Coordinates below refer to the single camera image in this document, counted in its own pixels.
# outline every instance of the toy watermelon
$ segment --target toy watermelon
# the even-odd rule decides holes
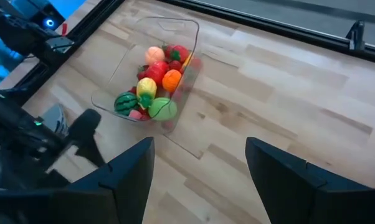
[[[128,116],[131,110],[137,110],[138,108],[138,98],[130,92],[120,94],[114,102],[114,110],[125,116]]]

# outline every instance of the wooden table surface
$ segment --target wooden table surface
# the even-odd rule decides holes
[[[70,122],[93,108],[91,94],[115,73],[134,21],[146,16],[198,21],[204,69],[170,135],[98,110],[95,137],[107,161],[154,136],[144,223],[270,223],[249,177],[247,136],[375,187],[375,63],[158,1],[122,4],[24,108],[38,116],[61,103]],[[71,180],[94,170],[73,160],[78,168],[57,164]]]

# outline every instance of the toy lemon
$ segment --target toy lemon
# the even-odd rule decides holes
[[[167,121],[175,117],[178,108],[169,98],[159,97],[153,100],[149,108],[149,115],[155,121]]]
[[[142,78],[136,85],[136,95],[138,96],[139,105],[143,108],[149,108],[156,96],[156,82],[151,78]]]

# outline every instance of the gray floor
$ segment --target gray floor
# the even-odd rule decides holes
[[[271,4],[264,0],[197,0],[236,11],[245,12],[255,16],[280,21],[307,29],[317,30],[327,34],[344,37],[354,19],[333,17],[317,12],[286,7],[281,4]],[[299,0],[337,9],[362,12],[375,15],[375,0]],[[375,45],[375,24],[366,23],[364,40]]]

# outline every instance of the blue light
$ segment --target blue light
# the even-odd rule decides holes
[[[44,27],[53,28],[54,26],[55,26],[55,21],[53,21],[50,18],[44,19]]]

